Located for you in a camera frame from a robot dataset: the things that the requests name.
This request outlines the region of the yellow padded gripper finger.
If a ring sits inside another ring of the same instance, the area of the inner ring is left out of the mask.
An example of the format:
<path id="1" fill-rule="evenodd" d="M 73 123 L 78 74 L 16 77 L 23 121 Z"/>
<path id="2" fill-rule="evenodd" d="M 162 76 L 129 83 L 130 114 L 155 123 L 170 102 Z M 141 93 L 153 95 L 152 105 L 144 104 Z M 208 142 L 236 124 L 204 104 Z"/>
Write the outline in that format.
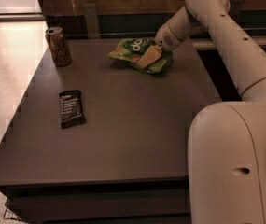
<path id="1" fill-rule="evenodd" d="M 145 69 L 149 65 L 156 62 L 162 54 L 162 47 L 159 45 L 152 45 L 150 46 L 144 55 L 139 59 L 137 62 L 137 66 L 141 69 Z"/>

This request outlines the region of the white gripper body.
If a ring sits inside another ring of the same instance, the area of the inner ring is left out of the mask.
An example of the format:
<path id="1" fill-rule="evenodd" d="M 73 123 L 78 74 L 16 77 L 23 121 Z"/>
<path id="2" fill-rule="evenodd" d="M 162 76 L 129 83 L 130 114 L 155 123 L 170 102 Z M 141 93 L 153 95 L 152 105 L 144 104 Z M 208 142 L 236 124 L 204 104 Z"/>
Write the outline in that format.
<path id="1" fill-rule="evenodd" d="M 182 44 L 183 37 L 182 34 L 175 33 L 169 28 L 160 28 L 156 33 L 155 42 L 162 46 L 164 51 L 173 51 Z"/>

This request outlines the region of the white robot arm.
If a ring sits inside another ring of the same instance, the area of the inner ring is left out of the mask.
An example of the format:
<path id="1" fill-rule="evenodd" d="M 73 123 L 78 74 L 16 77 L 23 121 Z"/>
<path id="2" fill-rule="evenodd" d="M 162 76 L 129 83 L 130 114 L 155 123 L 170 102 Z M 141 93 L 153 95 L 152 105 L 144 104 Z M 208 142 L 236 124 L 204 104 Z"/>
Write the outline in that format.
<path id="1" fill-rule="evenodd" d="M 207 106 L 191 123 L 192 224 L 266 224 L 266 52 L 229 10 L 229 0 L 185 0 L 155 37 L 172 51 L 206 30 L 241 97 Z"/>

